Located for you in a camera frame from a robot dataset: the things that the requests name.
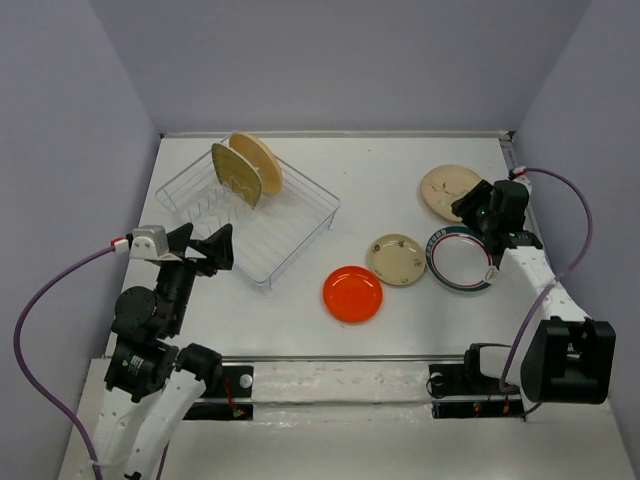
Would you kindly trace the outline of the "beige floral plate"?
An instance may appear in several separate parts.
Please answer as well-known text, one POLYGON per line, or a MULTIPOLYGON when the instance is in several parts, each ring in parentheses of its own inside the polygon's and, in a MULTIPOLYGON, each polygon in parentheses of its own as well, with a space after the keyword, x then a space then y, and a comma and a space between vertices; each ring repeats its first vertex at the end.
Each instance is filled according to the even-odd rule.
POLYGON ((453 223, 461 219, 452 213, 452 203, 465 196, 482 177, 460 165, 441 165, 429 171, 420 182, 426 205, 437 215, 453 223))

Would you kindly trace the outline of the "white wire dish rack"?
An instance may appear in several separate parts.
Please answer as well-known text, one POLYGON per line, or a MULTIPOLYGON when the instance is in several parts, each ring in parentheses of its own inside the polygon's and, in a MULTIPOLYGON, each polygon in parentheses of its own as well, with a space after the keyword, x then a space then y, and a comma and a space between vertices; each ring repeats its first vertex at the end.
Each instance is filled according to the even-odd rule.
POLYGON ((340 206, 338 197, 289 163, 279 160, 282 186, 251 199, 253 190, 214 166, 215 150, 236 153, 232 134, 209 149, 156 191, 156 199, 176 218, 194 225, 205 239, 233 225, 234 265, 259 286, 273 282, 327 230, 340 206))

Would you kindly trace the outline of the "white green-rimmed plate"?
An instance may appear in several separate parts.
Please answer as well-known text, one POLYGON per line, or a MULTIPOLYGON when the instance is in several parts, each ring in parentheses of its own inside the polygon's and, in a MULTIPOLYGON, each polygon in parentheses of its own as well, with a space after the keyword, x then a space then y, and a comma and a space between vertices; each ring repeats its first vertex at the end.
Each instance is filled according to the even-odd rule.
POLYGON ((483 238, 465 226, 448 226, 429 238, 427 268, 444 287, 461 293, 486 290, 498 278, 498 269, 483 238))

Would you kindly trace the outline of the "woven bamboo tray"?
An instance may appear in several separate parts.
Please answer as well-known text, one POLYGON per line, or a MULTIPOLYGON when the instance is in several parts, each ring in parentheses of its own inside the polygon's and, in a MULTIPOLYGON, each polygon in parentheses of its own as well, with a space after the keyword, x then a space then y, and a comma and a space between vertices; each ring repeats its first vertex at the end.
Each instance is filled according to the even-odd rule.
POLYGON ((258 171, 242 155, 221 143, 212 144, 211 157, 218 181, 254 209, 263 191, 258 171))

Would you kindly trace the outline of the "tan round plate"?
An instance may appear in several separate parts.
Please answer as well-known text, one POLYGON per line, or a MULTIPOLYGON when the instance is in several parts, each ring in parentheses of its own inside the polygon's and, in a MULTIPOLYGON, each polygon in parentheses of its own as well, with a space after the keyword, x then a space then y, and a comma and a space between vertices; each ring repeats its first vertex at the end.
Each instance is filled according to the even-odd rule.
POLYGON ((257 169, 265 194, 280 193, 283 186, 280 163, 261 139, 251 133, 235 132, 229 138, 229 146, 257 169))

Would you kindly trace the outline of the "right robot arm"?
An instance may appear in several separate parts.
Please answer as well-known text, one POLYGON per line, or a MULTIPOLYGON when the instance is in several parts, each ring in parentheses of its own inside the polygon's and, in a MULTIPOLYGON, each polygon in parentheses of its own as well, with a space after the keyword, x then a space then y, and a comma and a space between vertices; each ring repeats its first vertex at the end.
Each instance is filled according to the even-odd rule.
POLYGON ((524 184, 482 180, 452 204, 453 214, 481 236, 499 279, 530 306, 510 346, 474 343, 467 349, 465 379, 532 404, 601 404, 609 392, 615 330, 592 319, 564 289, 541 241, 524 228, 528 203, 524 184))

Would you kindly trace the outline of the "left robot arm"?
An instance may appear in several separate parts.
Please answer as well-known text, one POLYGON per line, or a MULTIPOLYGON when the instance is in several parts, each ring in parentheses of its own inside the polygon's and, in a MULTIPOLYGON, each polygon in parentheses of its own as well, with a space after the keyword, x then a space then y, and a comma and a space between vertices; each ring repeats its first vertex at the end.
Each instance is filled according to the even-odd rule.
POLYGON ((153 287, 130 287, 116 300, 116 344, 78 479, 150 478, 185 414, 220 380, 219 353, 168 342, 180 333, 196 278, 228 271, 234 263, 231 224, 203 240, 193 238, 193 230, 191 223, 172 231, 146 225, 112 243, 116 252, 159 270, 153 287))

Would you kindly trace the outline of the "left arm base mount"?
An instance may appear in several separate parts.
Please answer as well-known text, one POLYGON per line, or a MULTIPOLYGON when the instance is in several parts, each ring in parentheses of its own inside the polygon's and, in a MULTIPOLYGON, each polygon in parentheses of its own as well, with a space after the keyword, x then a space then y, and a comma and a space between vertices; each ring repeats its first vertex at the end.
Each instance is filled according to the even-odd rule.
POLYGON ((208 387, 184 416, 185 421, 251 421, 254 367, 224 364, 213 387, 208 387))

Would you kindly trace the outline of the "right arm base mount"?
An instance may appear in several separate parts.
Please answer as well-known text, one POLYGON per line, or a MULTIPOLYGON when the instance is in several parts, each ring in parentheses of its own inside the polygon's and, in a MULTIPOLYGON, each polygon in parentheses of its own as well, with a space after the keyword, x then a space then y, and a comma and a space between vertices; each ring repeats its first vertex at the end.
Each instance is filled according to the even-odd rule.
POLYGON ((430 364, 425 389, 436 420, 516 418, 525 411, 519 393, 505 394, 498 379, 469 373, 462 363, 430 364))

